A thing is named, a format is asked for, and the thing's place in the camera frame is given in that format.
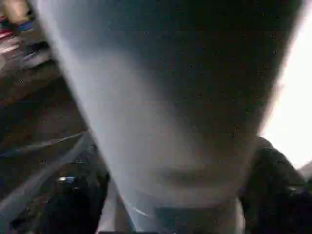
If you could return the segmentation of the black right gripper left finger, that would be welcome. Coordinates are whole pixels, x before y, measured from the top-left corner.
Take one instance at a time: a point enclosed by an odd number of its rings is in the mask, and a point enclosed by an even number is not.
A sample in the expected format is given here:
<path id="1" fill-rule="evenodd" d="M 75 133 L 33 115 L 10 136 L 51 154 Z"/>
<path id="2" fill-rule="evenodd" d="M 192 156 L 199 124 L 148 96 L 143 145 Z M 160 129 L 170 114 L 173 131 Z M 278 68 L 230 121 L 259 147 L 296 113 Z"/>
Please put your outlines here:
<path id="1" fill-rule="evenodd" d="M 12 234 L 92 234 L 106 198 L 109 176 L 96 147 L 61 166 L 10 222 Z"/>

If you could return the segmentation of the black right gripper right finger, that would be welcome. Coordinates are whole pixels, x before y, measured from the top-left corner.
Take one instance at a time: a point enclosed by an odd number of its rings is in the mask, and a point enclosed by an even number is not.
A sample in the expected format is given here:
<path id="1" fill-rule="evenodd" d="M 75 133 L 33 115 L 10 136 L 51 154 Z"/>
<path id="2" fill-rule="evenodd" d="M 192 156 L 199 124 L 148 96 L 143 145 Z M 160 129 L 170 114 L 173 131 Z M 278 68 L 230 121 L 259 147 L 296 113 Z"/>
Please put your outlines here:
<path id="1" fill-rule="evenodd" d="M 299 171 L 259 137 L 249 177 L 240 191 L 247 234 L 310 234 L 312 176 Z"/>

